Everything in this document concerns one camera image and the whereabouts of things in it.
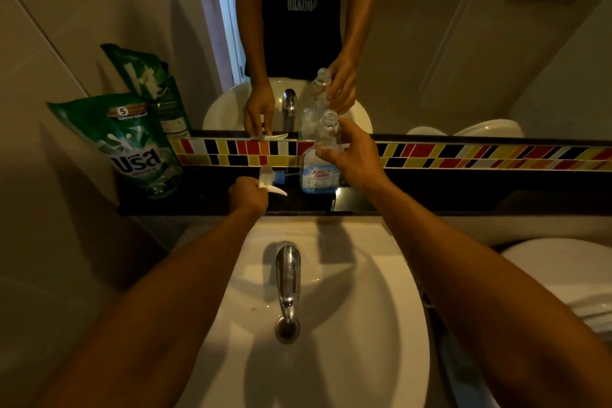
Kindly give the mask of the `person's left hand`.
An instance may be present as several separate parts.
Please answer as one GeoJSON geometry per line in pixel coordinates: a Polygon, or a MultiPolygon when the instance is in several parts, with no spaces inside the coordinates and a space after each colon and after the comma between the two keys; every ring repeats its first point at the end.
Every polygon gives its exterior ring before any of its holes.
{"type": "Polygon", "coordinates": [[[230,213],[239,213],[253,222],[261,218],[265,210],[256,210],[253,204],[255,178],[239,177],[228,189],[230,213]]]}

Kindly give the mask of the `person's right hand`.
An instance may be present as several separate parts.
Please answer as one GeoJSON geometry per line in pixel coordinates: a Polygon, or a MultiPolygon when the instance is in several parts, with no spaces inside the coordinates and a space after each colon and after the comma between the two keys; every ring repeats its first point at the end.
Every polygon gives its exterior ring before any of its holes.
{"type": "Polygon", "coordinates": [[[317,149],[317,156],[340,170],[353,188],[369,195],[378,187],[390,183],[385,174],[376,143],[362,130],[362,137],[346,149],[317,149]]]}

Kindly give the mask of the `chrome faucet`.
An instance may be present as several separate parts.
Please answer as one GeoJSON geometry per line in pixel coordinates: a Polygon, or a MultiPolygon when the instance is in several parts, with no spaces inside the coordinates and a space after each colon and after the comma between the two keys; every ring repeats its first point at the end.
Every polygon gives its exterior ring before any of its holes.
{"type": "Polygon", "coordinates": [[[294,244],[285,243],[280,247],[275,267],[281,317],[274,332],[280,343],[292,344],[301,331],[297,318],[301,297],[301,255],[294,244]]]}

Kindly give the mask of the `white ceramic sink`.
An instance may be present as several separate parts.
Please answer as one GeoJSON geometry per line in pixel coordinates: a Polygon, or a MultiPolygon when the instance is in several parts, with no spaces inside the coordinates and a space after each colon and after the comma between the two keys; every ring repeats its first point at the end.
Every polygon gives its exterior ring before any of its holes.
{"type": "Polygon", "coordinates": [[[248,234],[176,408],[423,408],[430,344],[382,221],[263,219],[248,234]],[[301,333],[282,343],[275,258],[301,253],[301,333]]]}

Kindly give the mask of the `person's right forearm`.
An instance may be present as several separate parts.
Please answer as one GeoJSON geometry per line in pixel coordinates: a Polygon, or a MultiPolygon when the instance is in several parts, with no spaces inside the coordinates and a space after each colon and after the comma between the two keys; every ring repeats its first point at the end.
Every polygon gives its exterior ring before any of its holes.
{"type": "Polygon", "coordinates": [[[385,174],[360,191],[501,408],[612,408],[612,353],[567,305],[385,174]]]}

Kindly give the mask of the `white toilet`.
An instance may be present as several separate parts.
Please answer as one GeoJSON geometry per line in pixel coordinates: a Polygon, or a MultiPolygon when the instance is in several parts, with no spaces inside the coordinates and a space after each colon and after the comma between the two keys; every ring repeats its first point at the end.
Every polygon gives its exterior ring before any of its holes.
{"type": "MultiPolygon", "coordinates": [[[[540,238],[495,247],[571,308],[612,354],[612,248],[570,238],[540,238]]],[[[457,408],[499,408],[477,367],[449,331],[439,343],[457,408]]]]}

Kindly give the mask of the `colourful mosaic tile strip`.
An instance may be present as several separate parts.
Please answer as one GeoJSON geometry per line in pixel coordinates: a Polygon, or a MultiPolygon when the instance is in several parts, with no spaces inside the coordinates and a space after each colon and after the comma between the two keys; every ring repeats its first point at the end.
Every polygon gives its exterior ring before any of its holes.
{"type": "MultiPolygon", "coordinates": [[[[181,165],[298,167],[312,141],[180,138],[181,165]]],[[[377,142],[385,169],[569,171],[612,173],[612,147],[442,142],[377,142]]]]}

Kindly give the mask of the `green detergent pouch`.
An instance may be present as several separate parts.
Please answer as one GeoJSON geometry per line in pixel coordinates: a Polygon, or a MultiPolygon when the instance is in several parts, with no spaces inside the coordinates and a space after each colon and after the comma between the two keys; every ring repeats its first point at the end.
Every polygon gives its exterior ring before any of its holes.
{"type": "Polygon", "coordinates": [[[182,169],[149,104],[133,93],[46,103],[50,112],[150,199],[170,196],[182,169]]]}

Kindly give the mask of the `wall mirror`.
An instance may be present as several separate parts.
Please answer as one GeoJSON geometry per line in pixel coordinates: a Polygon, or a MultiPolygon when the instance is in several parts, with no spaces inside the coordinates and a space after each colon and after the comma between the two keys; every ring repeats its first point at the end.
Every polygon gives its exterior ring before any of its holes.
{"type": "MultiPolygon", "coordinates": [[[[612,0],[17,0],[90,96],[155,99],[167,64],[179,130],[281,129],[280,80],[330,68],[337,110],[376,133],[469,135],[497,119],[527,139],[612,142],[612,0]]],[[[0,61],[9,59],[0,0],[0,61]]]]}

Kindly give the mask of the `clear plastic water bottle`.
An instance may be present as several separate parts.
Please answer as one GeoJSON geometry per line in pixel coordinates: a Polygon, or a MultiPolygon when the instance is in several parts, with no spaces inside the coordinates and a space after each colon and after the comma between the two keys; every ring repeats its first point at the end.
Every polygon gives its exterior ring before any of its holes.
{"type": "Polygon", "coordinates": [[[334,110],[325,110],[315,126],[313,145],[302,155],[301,188],[305,194],[334,195],[340,186],[340,171],[317,156],[317,149],[341,150],[339,117],[334,110]]]}

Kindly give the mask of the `black stone ledge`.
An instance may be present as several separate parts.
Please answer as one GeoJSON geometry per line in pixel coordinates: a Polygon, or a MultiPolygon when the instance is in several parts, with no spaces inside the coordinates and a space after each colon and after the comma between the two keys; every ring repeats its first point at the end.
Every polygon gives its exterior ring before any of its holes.
{"type": "MultiPolygon", "coordinates": [[[[343,183],[337,194],[308,195],[297,169],[287,169],[272,194],[269,216],[375,215],[375,207],[343,183]]],[[[151,200],[124,187],[121,216],[221,216],[228,214],[228,188],[258,168],[186,167],[179,188],[151,200]]],[[[391,169],[391,181],[440,216],[612,216],[612,172],[391,169]]]]}

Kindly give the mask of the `person's left forearm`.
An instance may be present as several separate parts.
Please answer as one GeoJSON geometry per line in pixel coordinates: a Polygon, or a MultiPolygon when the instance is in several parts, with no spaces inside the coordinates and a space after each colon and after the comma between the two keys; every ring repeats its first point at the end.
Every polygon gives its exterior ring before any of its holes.
{"type": "Polygon", "coordinates": [[[31,408],[174,408],[264,211],[236,208],[157,265],[94,323],[31,408]]]}

